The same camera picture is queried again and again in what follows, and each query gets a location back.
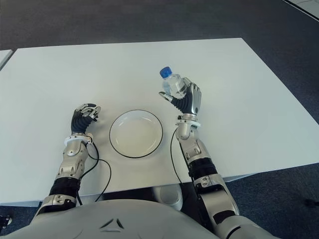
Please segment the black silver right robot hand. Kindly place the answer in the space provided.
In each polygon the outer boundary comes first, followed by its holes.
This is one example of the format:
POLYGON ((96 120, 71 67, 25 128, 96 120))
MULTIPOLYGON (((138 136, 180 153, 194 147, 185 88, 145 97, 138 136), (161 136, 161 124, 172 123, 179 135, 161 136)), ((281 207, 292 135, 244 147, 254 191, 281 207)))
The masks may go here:
POLYGON ((183 114, 197 115, 201 106, 200 88, 188 78, 183 78, 182 80, 186 86, 185 95, 183 98, 177 99, 176 97, 173 97, 165 92, 159 92, 159 95, 166 101, 170 102, 183 114))

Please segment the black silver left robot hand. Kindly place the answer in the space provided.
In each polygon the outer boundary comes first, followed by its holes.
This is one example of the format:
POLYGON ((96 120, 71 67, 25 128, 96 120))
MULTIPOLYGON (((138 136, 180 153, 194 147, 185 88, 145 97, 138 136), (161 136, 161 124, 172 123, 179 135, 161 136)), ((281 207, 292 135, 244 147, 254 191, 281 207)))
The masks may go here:
POLYGON ((85 134, 87 127, 97 121, 101 107, 96 104, 82 104, 77 107, 71 120, 71 133, 85 134))

